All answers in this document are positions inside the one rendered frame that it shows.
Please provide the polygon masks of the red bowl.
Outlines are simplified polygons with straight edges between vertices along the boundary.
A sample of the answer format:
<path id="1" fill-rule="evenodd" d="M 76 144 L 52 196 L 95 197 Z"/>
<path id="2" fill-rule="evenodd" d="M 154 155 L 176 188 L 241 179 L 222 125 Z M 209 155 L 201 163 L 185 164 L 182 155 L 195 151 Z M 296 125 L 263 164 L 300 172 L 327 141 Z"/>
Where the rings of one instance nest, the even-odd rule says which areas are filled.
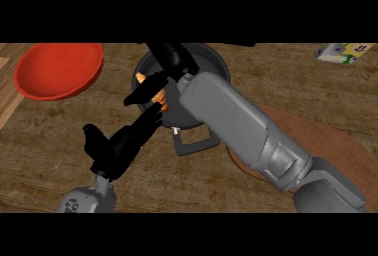
<path id="1" fill-rule="evenodd" d="M 37 101 L 77 96 L 95 83 L 104 66 L 99 43 L 37 43 L 15 67 L 15 88 Z"/>

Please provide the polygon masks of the orange croissant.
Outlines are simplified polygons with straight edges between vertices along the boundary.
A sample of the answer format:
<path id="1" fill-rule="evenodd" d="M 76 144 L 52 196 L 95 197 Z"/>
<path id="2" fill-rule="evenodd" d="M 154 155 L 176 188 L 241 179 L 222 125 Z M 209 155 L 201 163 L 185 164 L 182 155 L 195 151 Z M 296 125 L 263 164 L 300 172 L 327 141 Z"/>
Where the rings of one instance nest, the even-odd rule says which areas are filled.
<path id="1" fill-rule="evenodd" d="M 147 79 L 147 76 L 141 72 L 138 72 L 136 73 L 138 82 L 144 83 L 145 79 Z M 160 92 L 157 93 L 157 95 L 153 98 L 153 102 L 161 104 L 161 111 L 163 112 L 169 111 L 169 104 L 167 104 L 167 99 L 166 99 L 166 89 L 160 90 Z"/>

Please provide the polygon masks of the dark grey pot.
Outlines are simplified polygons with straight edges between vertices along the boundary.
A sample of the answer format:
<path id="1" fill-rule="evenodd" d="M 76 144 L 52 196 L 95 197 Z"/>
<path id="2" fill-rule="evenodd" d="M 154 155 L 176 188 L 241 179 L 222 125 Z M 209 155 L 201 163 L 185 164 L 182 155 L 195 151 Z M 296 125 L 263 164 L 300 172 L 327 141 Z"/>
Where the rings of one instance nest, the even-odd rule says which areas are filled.
<path id="1" fill-rule="evenodd" d="M 192 54 L 200 70 L 218 74 L 225 80 L 231 80 L 228 65 L 216 50 L 203 43 L 185 43 L 184 47 Z M 218 147 L 221 139 L 215 132 L 209 131 L 210 137 L 203 141 L 190 144 L 182 142 L 181 131 L 192 130 L 200 127 L 203 123 L 181 105 L 179 97 L 178 83 L 173 79 L 169 79 L 169 84 L 166 86 L 169 111 L 163 113 L 163 126 L 173 130 L 176 154 L 185 156 Z"/>

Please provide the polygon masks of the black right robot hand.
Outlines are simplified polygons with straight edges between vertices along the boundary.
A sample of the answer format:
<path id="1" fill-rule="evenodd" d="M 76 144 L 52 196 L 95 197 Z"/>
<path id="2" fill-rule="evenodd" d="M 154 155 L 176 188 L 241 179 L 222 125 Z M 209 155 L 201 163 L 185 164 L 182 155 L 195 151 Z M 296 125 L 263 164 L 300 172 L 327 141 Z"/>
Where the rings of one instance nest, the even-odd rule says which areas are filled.
<path id="1" fill-rule="evenodd" d="M 200 72 L 197 61 L 181 43 L 148 43 L 148 48 L 163 68 L 147 77 L 133 93 L 125 99 L 125 105 L 147 104 L 169 83 L 179 81 L 187 74 Z"/>

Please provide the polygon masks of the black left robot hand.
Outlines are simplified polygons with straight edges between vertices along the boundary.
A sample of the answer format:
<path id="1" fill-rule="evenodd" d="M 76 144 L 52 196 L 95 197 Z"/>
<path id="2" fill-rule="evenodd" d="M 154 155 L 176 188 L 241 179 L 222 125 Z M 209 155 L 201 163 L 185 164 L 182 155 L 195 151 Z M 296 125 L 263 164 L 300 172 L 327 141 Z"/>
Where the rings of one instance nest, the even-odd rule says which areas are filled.
<path id="1" fill-rule="evenodd" d="M 94 124 L 85 125 L 85 151 L 94 159 L 91 170 L 97 175 L 111 181 L 123 176 L 142 146 L 163 125 L 161 118 L 161 104 L 154 103 L 135 123 L 126 125 L 111 138 Z"/>

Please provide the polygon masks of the brown round cutting board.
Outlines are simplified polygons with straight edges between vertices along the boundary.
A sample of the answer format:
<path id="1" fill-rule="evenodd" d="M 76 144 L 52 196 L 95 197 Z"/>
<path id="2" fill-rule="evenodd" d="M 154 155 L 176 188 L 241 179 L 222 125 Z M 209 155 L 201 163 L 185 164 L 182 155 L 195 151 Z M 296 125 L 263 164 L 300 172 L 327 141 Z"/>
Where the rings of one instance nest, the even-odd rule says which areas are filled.
<path id="1" fill-rule="evenodd" d="M 241 170 L 283 191 L 302 212 L 362 213 L 377 190 L 376 168 L 361 144 L 336 128 L 256 104 L 244 113 L 254 146 L 229 147 Z"/>

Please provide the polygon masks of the pale printed carton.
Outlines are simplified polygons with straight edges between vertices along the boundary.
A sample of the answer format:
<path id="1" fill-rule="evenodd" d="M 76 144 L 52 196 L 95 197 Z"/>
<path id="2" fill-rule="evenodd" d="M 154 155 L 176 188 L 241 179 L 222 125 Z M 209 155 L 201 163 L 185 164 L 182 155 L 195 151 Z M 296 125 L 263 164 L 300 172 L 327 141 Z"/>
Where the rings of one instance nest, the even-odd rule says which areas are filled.
<path id="1" fill-rule="evenodd" d="M 317 52 L 317 59 L 350 65 L 374 46 L 374 43 L 325 43 Z"/>

